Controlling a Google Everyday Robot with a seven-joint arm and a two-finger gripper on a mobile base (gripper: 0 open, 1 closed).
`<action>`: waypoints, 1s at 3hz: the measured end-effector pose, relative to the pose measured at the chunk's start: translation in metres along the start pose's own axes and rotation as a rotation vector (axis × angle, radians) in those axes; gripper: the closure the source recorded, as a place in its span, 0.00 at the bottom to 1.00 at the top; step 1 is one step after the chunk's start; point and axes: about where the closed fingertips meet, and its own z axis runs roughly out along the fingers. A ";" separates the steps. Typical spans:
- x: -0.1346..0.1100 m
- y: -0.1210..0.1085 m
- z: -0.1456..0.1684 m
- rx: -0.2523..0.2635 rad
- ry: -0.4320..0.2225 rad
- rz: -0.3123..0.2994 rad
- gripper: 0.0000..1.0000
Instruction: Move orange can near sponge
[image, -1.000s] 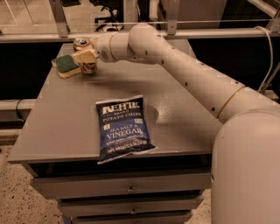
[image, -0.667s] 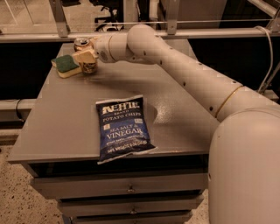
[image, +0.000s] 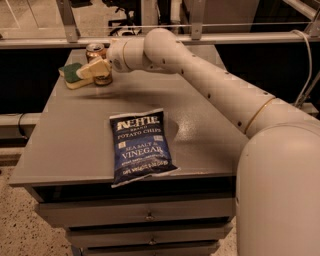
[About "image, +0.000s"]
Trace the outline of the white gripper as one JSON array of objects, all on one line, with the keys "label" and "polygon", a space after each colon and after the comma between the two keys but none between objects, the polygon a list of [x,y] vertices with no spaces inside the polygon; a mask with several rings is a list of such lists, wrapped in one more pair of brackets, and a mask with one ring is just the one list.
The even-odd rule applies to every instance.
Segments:
[{"label": "white gripper", "polygon": [[89,63],[80,67],[76,74],[81,79],[89,79],[99,76],[108,76],[112,68],[120,73],[128,73],[131,69],[127,66],[124,49],[127,44],[127,40],[124,39],[113,39],[107,49],[107,61],[102,57],[96,57]]}]

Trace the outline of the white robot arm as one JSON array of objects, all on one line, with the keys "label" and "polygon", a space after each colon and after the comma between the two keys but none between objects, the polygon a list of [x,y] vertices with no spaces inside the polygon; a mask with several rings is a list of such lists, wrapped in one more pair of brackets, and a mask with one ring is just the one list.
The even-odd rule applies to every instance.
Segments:
[{"label": "white robot arm", "polygon": [[191,53],[170,31],[117,38],[118,72],[177,73],[249,141],[236,179],[238,256],[320,256],[320,121]]}]

